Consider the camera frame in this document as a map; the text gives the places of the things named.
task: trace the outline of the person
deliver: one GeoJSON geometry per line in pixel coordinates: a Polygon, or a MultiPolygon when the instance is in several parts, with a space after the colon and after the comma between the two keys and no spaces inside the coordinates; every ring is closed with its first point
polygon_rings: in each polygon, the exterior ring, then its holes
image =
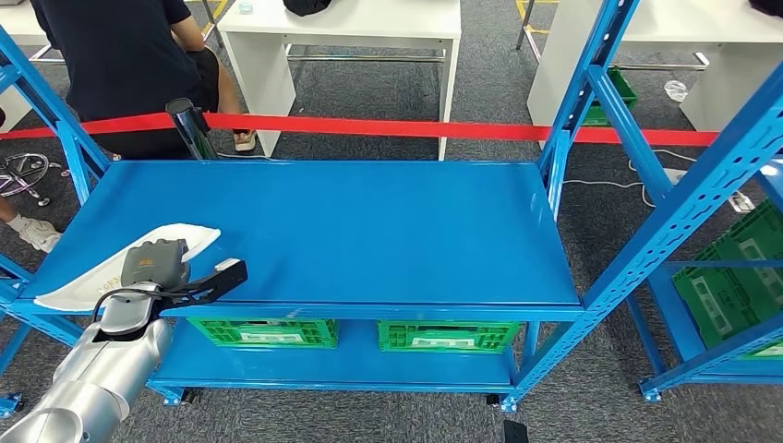
{"type": "MultiPolygon", "coordinates": [[[[204,111],[241,114],[234,82],[204,45],[184,0],[31,0],[38,23],[66,61],[66,101],[81,121],[160,113],[188,98],[204,111]]],[[[252,150],[250,131],[235,148],[252,150]]],[[[130,160],[189,158],[173,129],[96,136],[130,160]]]]}
{"type": "Polygon", "coordinates": [[[11,229],[19,234],[19,238],[32,245],[32,247],[46,253],[52,252],[52,248],[60,240],[60,233],[48,221],[29,219],[22,217],[17,210],[0,197],[0,221],[3,221],[11,229]]]}

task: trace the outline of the black cable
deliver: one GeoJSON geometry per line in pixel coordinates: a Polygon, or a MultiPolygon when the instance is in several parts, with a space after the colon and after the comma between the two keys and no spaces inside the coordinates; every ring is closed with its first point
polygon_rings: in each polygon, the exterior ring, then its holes
{"type": "Polygon", "coordinates": [[[117,295],[119,293],[140,293],[142,295],[150,295],[150,296],[157,296],[157,297],[181,297],[183,295],[187,296],[187,293],[161,293],[158,291],[147,291],[138,288],[115,289],[113,291],[109,291],[108,293],[101,295],[98,301],[95,302],[95,307],[92,309],[92,316],[91,316],[90,323],[94,323],[98,321],[98,311],[101,310],[101,305],[103,305],[103,302],[105,302],[106,299],[111,297],[112,295],[117,295]]]}

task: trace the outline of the label on crate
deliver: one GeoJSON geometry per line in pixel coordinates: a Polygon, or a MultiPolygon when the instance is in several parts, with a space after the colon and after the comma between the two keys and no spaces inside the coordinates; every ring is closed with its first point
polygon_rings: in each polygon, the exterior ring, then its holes
{"type": "MultiPolygon", "coordinates": [[[[749,260],[766,260],[758,244],[752,238],[740,243],[740,251],[749,260]]],[[[761,283],[764,284],[769,294],[775,297],[777,304],[783,306],[783,293],[781,293],[783,281],[777,272],[772,268],[753,268],[753,270],[756,271],[756,275],[761,279],[761,283]]]]}
{"type": "Polygon", "coordinates": [[[761,352],[754,353],[754,357],[780,357],[783,356],[783,343],[770,346],[761,352]]]}
{"type": "Polygon", "coordinates": [[[696,293],[699,294],[699,300],[702,301],[702,305],[705,307],[707,314],[710,316],[710,321],[712,321],[717,331],[721,335],[731,332],[734,328],[731,327],[729,321],[726,320],[726,316],[723,315],[723,311],[720,310],[720,306],[717,305],[705,278],[697,277],[691,280],[691,284],[696,293]]]}
{"type": "Polygon", "coordinates": [[[425,339],[414,337],[411,346],[415,348],[475,348],[474,339],[425,339]]]}
{"type": "Polygon", "coordinates": [[[302,336],[299,334],[262,334],[255,332],[240,332],[242,341],[257,341],[263,343],[301,343],[302,336]]]}

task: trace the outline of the black t-shirt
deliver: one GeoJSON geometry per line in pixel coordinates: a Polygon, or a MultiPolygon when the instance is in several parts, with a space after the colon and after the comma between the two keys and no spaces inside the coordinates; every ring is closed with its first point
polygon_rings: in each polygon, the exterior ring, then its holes
{"type": "Polygon", "coordinates": [[[173,99],[197,99],[196,65],[170,28],[190,17],[183,0],[31,1],[66,59],[66,100],[83,119],[162,112],[173,99]]]}

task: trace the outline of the stanchion post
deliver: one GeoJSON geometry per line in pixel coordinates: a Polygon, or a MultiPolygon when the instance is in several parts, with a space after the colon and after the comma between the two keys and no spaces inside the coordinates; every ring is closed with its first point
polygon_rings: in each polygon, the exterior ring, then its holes
{"type": "Polygon", "coordinates": [[[201,110],[194,107],[193,102],[189,99],[172,100],[166,104],[166,112],[171,115],[176,130],[195,159],[218,159],[218,154],[207,137],[210,128],[204,121],[201,110]]]}

